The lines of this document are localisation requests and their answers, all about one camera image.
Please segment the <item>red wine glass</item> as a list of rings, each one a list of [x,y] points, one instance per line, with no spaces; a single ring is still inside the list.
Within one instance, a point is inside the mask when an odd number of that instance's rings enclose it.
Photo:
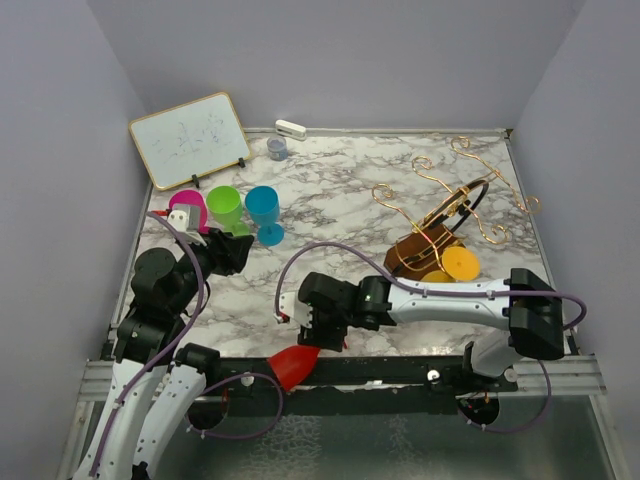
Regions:
[[[293,345],[269,357],[267,363],[286,392],[301,384],[313,371],[320,349]]]

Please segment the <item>blue wine glass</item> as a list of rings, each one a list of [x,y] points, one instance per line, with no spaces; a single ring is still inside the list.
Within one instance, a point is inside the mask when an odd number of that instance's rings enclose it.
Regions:
[[[284,238],[284,229],[278,223],[280,204],[277,192],[269,186],[257,186],[246,195],[245,207],[258,227],[258,241],[267,247],[278,245]]]

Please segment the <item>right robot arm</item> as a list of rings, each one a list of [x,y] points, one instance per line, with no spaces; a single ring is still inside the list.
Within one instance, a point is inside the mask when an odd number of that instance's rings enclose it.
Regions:
[[[476,324],[487,336],[465,348],[461,383],[481,391],[513,363],[564,356],[562,301],[524,268],[479,283],[430,283],[367,276],[358,284],[312,272],[279,305],[300,327],[302,345],[339,352],[349,328],[377,331],[416,322]]]

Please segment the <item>green wine glass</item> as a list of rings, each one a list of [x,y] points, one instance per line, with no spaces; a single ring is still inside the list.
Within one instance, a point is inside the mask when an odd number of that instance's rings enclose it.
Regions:
[[[206,197],[206,206],[224,232],[233,236],[250,234],[249,227],[242,221],[243,204],[240,193],[234,187],[213,188]]]

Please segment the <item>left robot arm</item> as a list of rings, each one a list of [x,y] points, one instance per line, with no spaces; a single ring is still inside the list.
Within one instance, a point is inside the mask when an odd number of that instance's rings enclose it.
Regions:
[[[77,479],[152,479],[169,440],[195,398],[220,385],[220,354],[177,345],[190,303],[200,313],[210,275],[241,272],[254,242],[212,228],[176,258],[163,247],[138,256],[134,299],[117,329],[111,384]]]

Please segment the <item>yellow wine glass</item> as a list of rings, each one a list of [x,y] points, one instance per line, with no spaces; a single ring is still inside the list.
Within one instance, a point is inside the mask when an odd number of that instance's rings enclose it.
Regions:
[[[476,255],[462,246],[447,248],[441,255],[442,267],[425,274],[424,282],[470,282],[480,274],[480,262]]]

